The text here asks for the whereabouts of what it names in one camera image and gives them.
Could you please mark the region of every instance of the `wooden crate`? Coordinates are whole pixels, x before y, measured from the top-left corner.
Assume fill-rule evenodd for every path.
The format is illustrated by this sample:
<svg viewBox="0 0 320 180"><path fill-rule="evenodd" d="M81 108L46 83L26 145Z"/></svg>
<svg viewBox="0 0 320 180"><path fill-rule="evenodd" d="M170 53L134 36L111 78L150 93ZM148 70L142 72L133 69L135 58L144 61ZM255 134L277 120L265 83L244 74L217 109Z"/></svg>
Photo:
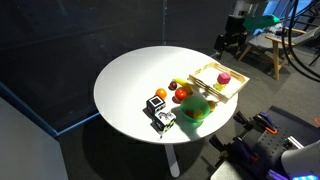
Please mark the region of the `wooden crate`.
<svg viewBox="0 0 320 180"><path fill-rule="evenodd" d="M214 84L217 82L218 75L222 72L229 73L231 79L225 89L218 91L214 88ZM219 101L227 102L247 84L249 78L219 63L210 62L189 74L188 80Z"/></svg>

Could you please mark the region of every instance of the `table top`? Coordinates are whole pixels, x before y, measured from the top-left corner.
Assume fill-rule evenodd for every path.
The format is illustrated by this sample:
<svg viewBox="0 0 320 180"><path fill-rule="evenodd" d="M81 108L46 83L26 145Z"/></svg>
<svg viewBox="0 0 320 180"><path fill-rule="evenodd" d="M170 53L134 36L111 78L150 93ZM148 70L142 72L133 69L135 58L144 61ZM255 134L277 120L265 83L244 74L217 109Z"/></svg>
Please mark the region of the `table top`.
<svg viewBox="0 0 320 180"><path fill-rule="evenodd" d="M218 102L215 110L199 126L183 119L179 104L172 101L174 91L168 85L174 78L187 79L189 74L215 61L200 52L173 46L153 46L119 56L99 74L94 86L94 101L102 117L116 130L133 139L175 144L198 140L222 127L233 115L238 101L235 94L227 103ZM152 127L146 101L158 88L167 90L166 109L177 119L163 136ZM203 96L203 91L194 95ZM207 100L218 101L213 96Z"/></svg>

